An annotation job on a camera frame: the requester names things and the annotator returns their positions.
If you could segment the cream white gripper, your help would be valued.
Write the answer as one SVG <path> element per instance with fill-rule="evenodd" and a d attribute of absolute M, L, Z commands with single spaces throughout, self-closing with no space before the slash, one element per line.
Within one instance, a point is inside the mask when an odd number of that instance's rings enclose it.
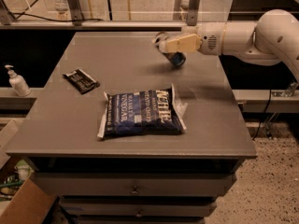
<path fill-rule="evenodd" d="M 203 22 L 198 26 L 197 34 L 168 37 L 158 48 L 162 53 L 199 50 L 205 55 L 221 55 L 223 29 L 223 22 Z"/>

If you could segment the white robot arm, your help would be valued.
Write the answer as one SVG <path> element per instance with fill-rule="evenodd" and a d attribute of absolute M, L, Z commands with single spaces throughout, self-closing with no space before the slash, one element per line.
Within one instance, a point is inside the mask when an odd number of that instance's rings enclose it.
<path fill-rule="evenodd" d="M 156 35 L 155 45 L 164 54 L 199 51 L 264 66 L 284 63 L 299 81 L 299 21 L 285 10 L 267 11 L 257 21 L 184 26 L 180 35 Z"/>

